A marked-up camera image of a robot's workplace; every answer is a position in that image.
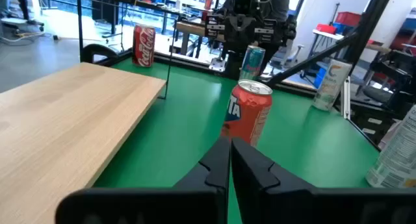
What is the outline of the red Coca-Cola can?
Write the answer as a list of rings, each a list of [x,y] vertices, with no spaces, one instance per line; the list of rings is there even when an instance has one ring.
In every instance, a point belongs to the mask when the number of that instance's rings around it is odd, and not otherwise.
[[[151,67],[154,60],[155,29],[136,24],[133,31],[133,62],[141,67]]]

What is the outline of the red box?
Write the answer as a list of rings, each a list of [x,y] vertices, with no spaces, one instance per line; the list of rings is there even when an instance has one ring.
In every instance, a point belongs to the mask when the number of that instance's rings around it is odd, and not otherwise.
[[[336,34],[337,29],[332,25],[319,23],[316,27],[316,30],[320,31],[320,32],[325,32],[325,33],[328,33],[328,34]]]

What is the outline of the blue Red Bull can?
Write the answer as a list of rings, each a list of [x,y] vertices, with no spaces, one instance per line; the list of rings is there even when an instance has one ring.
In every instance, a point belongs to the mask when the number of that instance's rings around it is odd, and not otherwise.
[[[249,45],[242,62],[242,67],[240,70],[239,80],[248,79],[256,80],[261,68],[265,55],[265,49]]]

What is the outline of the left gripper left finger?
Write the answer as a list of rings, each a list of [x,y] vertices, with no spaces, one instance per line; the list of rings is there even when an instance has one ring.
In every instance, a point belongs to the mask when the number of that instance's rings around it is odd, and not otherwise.
[[[226,224],[230,141],[220,137],[170,188],[88,188],[67,195],[55,224]]]

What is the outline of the white Celsius can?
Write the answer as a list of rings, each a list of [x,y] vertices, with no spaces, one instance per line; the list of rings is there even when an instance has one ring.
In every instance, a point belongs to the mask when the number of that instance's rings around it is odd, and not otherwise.
[[[329,111],[337,99],[352,64],[342,60],[331,59],[319,89],[313,99],[313,106]]]
[[[375,188],[416,188],[416,105],[401,121],[366,180]]]

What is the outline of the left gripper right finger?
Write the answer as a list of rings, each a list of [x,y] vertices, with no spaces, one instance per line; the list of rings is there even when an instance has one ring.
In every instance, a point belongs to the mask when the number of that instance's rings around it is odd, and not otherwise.
[[[231,167],[243,224],[416,224],[412,188],[319,188],[240,138]]]

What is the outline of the red storage bin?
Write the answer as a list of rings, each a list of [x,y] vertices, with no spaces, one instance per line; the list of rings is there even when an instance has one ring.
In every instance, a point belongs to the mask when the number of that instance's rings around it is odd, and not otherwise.
[[[343,24],[343,25],[355,27],[358,25],[360,19],[361,19],[361,14],[356,14],[353,12],[339,12],[335,19],[335,22]]]

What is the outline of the black office chair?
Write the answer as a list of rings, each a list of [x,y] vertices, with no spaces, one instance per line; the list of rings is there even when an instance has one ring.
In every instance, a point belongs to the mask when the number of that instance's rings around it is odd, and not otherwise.
[[[416,56],[392,50],[377,56],[370,63],[370,71],[371,77],[383,75],[376,79],[382,87],[366,84],[359,93],[396,114],[405,114],[416,105]]]

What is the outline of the red Fanta can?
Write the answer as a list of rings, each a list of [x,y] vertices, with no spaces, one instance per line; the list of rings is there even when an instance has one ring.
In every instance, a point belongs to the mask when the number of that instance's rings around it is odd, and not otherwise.
[[[232,89],[221,135],[239,137],[257,146],[272,106],[272,89],[249,79],[241,79]]]

